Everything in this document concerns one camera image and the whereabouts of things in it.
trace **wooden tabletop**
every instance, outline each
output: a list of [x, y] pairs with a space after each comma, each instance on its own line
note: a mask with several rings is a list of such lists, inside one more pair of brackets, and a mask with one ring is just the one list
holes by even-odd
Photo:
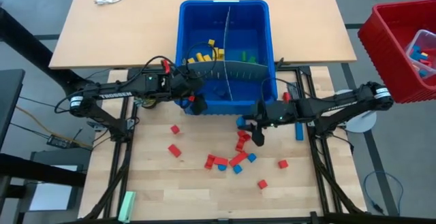
[[[332, 95], [327, 67], [312, 67], [311, 71], [317, 96]], [[109, 81], [125, 79], [126, 75], [126, 71], [112, 71]], [[279, 72], [277, 77], [295, 81], [291, 72]], [[277, 88], [279, 93], [285, 91], [281, 82]], [[119, 116], [121, 103], [121, 99], [107, 100], [103, 108]], [[297, 142], [293, 125], [267, 129], [263, 147], [247, 143], [244, 149], [258, 159], [253, 163], [244, 160], [243, 171], [236, 175], [231, 168], [225, 172], [216, 166], [204, 169], [210, 153], [226, 158], [237, 154], [236, 116], [190, 116], [167, 102], [154, 110], [139, 109], [138, 117], [127, 183], [127, 190], [136, 192], [132, 220], [307, 217], [310, 211], [322, 214], [307, 135], [303, 142]], [[172, 125], [180, 127], [178, 135], [170, 131]], [[337, 129], [334, 134], [346, 138], [343, 130]], [[182, 151], [179, 158], [168, 152], [171, 144]], [[337, 182], [357, 207], [366, 210], [349, 145], [336, 138], [329, 138], [328, 144]], [[113, 151], [113, 142], [107, 141], [92, 152], [80, 217], [105, 191]], [[278, 168], [281, 159], [287, 160], [288, 168]], [[268, 183], [264, 190], [256, 185], [261, 179]], [[326, 189], [332, 206], [330, 188]], [[117, 191], [114, 196], [117, 203]]]
[[[175, 58], [178, 13], [186, 0], [73, 0], [51, 68], [131, 67]], [[352, 62], [356, 55], [335, 0], [264, 0], [276, 60]]]

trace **green block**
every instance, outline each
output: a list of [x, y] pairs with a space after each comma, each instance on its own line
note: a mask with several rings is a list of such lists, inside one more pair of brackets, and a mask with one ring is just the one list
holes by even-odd
[[136, 193], [133, 191], [127, 191], [124, 195], [123, 204], [121, 204], [120, 214], [118, 221], [122, 223], [130, 223], [131, 212], [134, 209]]
[[247, 61], [247, 53], [243, 51], [243, 62]]
[[250, 57], [250, 59], [248, 60], [248, 62], [249, 62], [249, 63], [257, 63], [255, 57]]

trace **clear plastic container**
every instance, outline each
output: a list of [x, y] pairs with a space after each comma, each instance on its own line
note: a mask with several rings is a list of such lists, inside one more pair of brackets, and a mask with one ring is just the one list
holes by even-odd
[[419, 30], [406, 47], [406, 55], [424, 80], [436, 74], [436, 34]]

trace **red plastic bin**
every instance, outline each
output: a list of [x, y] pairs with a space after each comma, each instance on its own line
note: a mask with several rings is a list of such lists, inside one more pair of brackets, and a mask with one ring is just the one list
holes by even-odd
[[375, 5], [358, 32], [360, 41], [397, 103], [436, 98], [436, 75], [421, 79], [405, 53], [420, 29], [436, 33], [436, 0]]

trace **bin divider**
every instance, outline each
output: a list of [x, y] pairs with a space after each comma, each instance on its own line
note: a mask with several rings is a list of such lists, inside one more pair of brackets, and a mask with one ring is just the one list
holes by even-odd
[[224, 74], [225, 74], [225, 82], [227, 83], [227, 87], [229, 90], [229, 94], [230, 94], [230, 101], [233, 101], [233, 96], [232, 96], [232, 90], [230, 89], [230, 83], [229, 83], [229, 78], [227, 75], [227, 69], [225, 68], [225, 53], [227, 52], [226, 50], [226, 46], [225, 46], [225, 40], [227, 39], [227, 32], [228, 32], [228, 28], [229, 28], [229, 21], [230, 21], [230, 8], [231, 6], [229, 6], [229, 10], [227, 12], [227, 18], [225, 19], [225, 27], [224, 27], [224, 44], [223, 44], [223, 49], [224, 49], [224, 59], [223, 59], [223, 64], [224, 64]]

